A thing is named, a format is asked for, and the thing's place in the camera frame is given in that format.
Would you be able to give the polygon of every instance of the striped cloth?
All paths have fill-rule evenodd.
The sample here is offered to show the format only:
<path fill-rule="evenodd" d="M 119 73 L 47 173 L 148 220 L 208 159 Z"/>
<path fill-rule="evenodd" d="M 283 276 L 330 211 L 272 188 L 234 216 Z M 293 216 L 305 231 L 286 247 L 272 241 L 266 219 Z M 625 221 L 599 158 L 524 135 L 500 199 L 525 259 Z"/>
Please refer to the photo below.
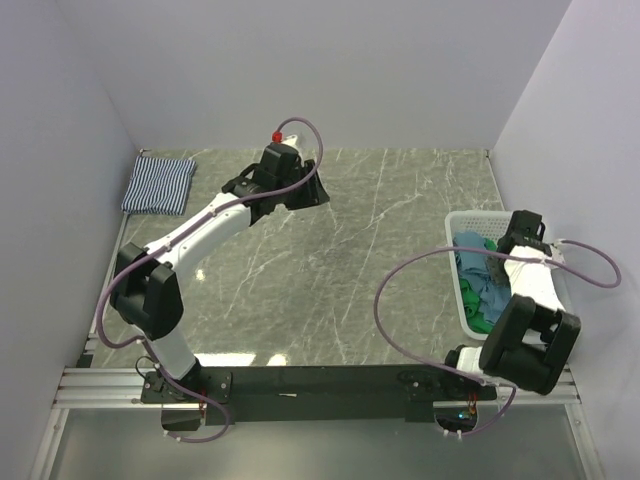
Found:
<path fill-rule="evenodd" d="M 195 160 L 138 156 L 122 211 L 183 215 L 195 170 Z"/>

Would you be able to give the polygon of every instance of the marble table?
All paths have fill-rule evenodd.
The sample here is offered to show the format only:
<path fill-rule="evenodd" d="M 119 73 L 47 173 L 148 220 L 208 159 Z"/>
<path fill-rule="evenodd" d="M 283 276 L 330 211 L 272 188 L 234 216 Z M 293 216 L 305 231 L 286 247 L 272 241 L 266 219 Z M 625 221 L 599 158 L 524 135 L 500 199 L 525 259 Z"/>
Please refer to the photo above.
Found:
<path fill-rule="evenodd" d="M 198 162 L 186 216 L 202 208 L 261 150 L 152 151 Z M 279 207 L 226 242 L 183 293 L 181 328 L 204 364 L 331 365 L 407 363 L 377 333 L 372 302 L 402 259 L 445 244 L 453 210 L 502 210 L 484 150 L 330 150 L 320 169 L 331 202 Z M 143 246 L 185 217 L 129 217 L 124 243 Z M 462 331 L 446 255 L 417 262 L 387 287 L 383 322 L 411 351 L 442 361 Z M 105 327 L 131 335 L 114 312 Z M 139 346 L 96 350 L 93 367 L 131 367 Z"/>

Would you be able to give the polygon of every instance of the white plastic basket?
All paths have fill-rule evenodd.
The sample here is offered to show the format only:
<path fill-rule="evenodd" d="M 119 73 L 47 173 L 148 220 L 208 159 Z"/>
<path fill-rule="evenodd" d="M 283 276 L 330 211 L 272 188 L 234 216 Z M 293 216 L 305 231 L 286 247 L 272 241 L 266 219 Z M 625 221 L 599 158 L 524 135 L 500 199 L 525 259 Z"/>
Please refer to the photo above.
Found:
<path fill-rule="evenodd" d="M 453 245 L 453 236 L 458 232 L 466 232 L 468 230 L 474 231 L 479 235 L 490 238 L 494 242 L 504 236 L 511 220 L 512 212 L 496 212 L 485 210 L 467 210 L 462 212 L 451 212 L 444 219 L 444 228 L 447 235 L 447 245 Z M 546 226 L 545 241 L 549 241 L 550 229 Z M 453 289 L 456 294 L 456 303 L 458 304 L 458 314 L 460 316 L 460 325 L 462 330 L 469 337 L 476 340 L 484 340 L 487 338 L 486 334 L 476 333 L 467 324 L 467 317 L 464 314 L 464 305 L 462 303 L 462 292 L 460 291 L 460 282 L 458 281 L 458 266 L 456 265 L 456 257 L 453 252 L 449 253 L 449 262 L 451 264 L 451 273 L 453 276 Z M 562 302 L 563 306 L 568 312 L 572 311 L 571 301 L 567 292 L 567 286 L 559 270 L 552 272 L 553 284 L 558 295 L 558 299 Z M 525 337 L 524 342 L 528 344 L 540 344 L 540 334 L 529 330 Z"/>

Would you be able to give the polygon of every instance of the floor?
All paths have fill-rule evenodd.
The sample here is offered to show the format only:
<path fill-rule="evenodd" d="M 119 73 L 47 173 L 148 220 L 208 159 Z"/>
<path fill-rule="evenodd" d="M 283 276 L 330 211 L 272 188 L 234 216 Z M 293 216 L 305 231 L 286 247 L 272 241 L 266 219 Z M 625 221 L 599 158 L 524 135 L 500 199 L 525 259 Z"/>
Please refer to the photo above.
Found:
<path fill-rule="evenodd" d="M 152 151 L 194 158 L 185 217 L 131 216 L 124 242 L 143 246 L 180 225 L 261 150 Z M 183 293 L 181 321 L 203 364 L 331 365 L 406 363 L 377 333 L 372 301 L 402 259 L 445 244 L 453 210 L 502 210 L 484 150 L 329 150 L 320 177 L 331 202 L 288 212 L 279 207 L 204 259 Z M 381 301 L 393 337 L 442 361 L 461 343 L 451 270 L 443 255 L 403 271 Z M 114 339 L 131 335 L 113 312 Z M 98 347 L 94 367 L 131 367 L 138 346 Z"/>

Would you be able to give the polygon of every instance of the wall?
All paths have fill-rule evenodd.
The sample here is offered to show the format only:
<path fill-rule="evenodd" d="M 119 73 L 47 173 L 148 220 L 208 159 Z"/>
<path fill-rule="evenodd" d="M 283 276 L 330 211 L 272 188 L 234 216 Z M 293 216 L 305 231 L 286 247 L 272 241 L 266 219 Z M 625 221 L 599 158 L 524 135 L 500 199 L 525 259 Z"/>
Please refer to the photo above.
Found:
<path fill-rule="evenodd" d="M 492 147 L 570 0 L 57 0 L 139 146 Z"/>
<path fill-rule="evenodd" d="M 0 2 L 2 477 L 26 478 L 75 362 L 134 149 L 53 1 Z"/>
<path fill-rule="evenodd" d="M 610 252 L 624 283 L 570 283 L 582 318 L 571 365 L 608 478 L 640 471 L 640 8 L 574 0 L 500 136 L 493 165 L 509 208 L 543 213 L 560 237 Z M 599 278 L 602 262 L 570 261 Z"/>

